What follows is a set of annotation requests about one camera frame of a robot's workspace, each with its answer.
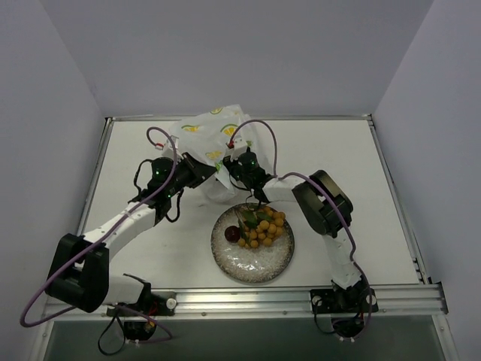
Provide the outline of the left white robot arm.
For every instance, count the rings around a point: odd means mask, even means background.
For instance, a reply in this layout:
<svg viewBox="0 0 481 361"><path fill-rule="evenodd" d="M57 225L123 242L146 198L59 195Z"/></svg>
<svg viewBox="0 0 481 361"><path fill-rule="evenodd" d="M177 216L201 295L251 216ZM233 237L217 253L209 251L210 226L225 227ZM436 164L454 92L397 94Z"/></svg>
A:
<svg viewBox="0 0 481 361"><path fill-rule="evenodd" d="M177 162L167 157L154 159L150 166L147 186L125 210L94 230L61 238L48 275L48 296L87 313L114 304L125 305L134 315L150 310L154 302L150 283L133 275L111 275L110 262L165 218L173 196L198 187L216 173L215 167L188 153Z"/></svg>

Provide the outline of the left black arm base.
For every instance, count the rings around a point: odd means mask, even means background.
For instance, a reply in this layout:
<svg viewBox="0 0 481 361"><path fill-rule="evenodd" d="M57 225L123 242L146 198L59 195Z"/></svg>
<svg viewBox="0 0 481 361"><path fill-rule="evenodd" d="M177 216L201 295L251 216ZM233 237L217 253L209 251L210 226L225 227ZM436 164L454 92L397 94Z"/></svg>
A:
<svg viewBox="0 0 481 361"><path fill-rule="evenodd" d="M108 305L106 315L120 321L121 331L126 340L138 344L151 344L174 338L170 330L153 320L160 316L174 316L176 307L175 292L151 292L148 296L141 296L135 304L118 302L115 305Z"/></svg>

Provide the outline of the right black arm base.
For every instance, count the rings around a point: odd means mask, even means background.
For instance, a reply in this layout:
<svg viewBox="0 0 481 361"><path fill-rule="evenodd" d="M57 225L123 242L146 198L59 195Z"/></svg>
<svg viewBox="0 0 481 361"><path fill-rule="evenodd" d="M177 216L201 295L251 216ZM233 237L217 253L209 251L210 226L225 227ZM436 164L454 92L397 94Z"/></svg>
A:
<svg viewBox="0 0 481 361"><path fill-rule="evenodd" d="M310 304L316 328L340 341L354 342L379 311L373 289L313 289Z"/></svg>

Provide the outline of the white lemon-print plastic bag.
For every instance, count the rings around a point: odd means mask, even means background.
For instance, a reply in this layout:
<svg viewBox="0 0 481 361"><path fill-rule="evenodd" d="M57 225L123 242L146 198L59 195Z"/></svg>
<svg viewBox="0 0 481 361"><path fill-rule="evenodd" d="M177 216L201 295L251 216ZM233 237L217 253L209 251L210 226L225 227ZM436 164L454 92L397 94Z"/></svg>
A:
<svg viewBox="0 0 481 361"><path fill-rule="evenodd" d="M200 190L212 202L230 202L238 195L222 159L234 131L249 118L240 105L228 105L195 117L183 118L168 130L177 139L179 153L188 153L199 162L216 169L215 174L200 186Z"/></svg>

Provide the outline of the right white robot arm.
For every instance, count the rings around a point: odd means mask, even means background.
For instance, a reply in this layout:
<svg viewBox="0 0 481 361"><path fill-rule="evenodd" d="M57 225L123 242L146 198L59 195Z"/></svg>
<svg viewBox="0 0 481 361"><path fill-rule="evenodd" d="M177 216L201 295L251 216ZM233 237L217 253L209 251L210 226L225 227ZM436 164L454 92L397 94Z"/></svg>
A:
<svg viewBox="0 0 481 361"><path fill-rule="evenodd" d="M283 176L269 174L251 150L237 159L227 156L222 164L259 201L298 204L308 225L325 240L337 307L348 311L362 301L372 303L374 292L355 261L357 247L350 230L352 202L326 171L309 176L293 171Z"/></svg>

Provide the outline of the yellow fake longan bunch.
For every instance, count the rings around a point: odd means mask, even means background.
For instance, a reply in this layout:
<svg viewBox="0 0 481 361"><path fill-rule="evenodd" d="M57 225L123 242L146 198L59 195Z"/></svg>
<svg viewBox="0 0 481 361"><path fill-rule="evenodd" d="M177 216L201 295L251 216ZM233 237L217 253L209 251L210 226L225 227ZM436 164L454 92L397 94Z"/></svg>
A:
<svg viewBox="0 0 481 361"><path fill-rule="evenodd" d="M286 231L286 214L267 205L244 205L234 211L239 247L270 247Z"/></svg>

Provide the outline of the dark red fake plum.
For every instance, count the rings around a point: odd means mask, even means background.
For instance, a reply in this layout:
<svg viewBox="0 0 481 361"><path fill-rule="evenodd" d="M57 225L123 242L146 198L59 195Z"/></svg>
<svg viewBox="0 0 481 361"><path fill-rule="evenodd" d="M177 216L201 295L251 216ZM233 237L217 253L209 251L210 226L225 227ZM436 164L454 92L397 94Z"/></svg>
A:
<svg viewBox="0 0 481 361"><path fill-rule="evenodd" d="M228 226L224 231L226 241L237 243L241 238L241 230L238 226Z"/></svg>

